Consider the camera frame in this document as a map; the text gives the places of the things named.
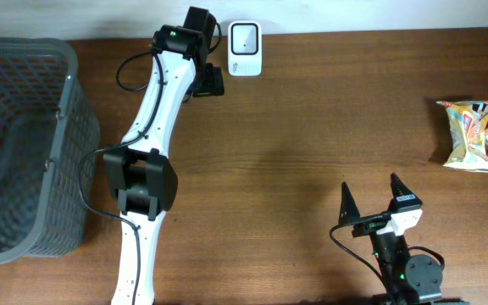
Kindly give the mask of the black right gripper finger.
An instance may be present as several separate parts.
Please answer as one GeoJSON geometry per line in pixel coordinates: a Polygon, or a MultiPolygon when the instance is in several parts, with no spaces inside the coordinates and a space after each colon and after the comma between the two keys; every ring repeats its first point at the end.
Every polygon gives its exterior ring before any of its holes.
{"type": "Polygon", "coordinates": [[[396,173],[391,173],[390,179],[391,193],[395,202],[406,202],[416,199],[414,193],[406,187],[396,173]]]}
{"type": "Polygon", "coordinates": [[[360,218],[360,213],[346,182],[341,183],[341,207],[339,224],[347,224],[360,218]]]}

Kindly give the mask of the yellow snack bag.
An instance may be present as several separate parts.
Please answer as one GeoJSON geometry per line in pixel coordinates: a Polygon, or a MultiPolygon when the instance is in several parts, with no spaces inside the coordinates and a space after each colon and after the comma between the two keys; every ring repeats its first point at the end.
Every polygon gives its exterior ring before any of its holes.
{"type": "Polygon", "coordinates": [[[488,173],[485,128],[488,101],[437,101],[446,110],[452,152],[443,164],[449,169],[488,173]]]}

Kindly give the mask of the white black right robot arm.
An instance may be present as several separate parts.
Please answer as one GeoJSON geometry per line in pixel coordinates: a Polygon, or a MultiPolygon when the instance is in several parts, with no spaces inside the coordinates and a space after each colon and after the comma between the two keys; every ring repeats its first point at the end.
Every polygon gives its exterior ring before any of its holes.
{"type": "Polygon", "coordinates": [[[422,200],[400,178],[390,175],[392,199],[387,210],[362,216],[347,183],[341,184],[338,224],[330,229],[330,239],[343,251],[363,263],[379,278],[385,294],[374,297],[376,304],[432,304],[441,300],[444,258],[426,247],[412,255],[404,233],[415,227],[423,210],[422,200]],[[342,245],[336,230],[350,227],[354,238],[367,236],[378,268],[342,245]]]}

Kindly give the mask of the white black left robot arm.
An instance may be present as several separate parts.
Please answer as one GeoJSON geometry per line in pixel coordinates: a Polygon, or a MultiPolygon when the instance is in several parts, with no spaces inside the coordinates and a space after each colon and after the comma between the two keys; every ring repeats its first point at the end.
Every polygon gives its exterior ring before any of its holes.
{"type": "Polygon", "coordinates": [[[153,304],[158,236],[171,209],[178,178],[169,143],[187,97],[222,96],[219,67],[207,61],[220,24],[205,8],[189,8],[182,26],[164,25],[152,38],[152,73],[134,122],[119,147],[103,154],[122,223],[119,276],[113,304],[153,304]]]}

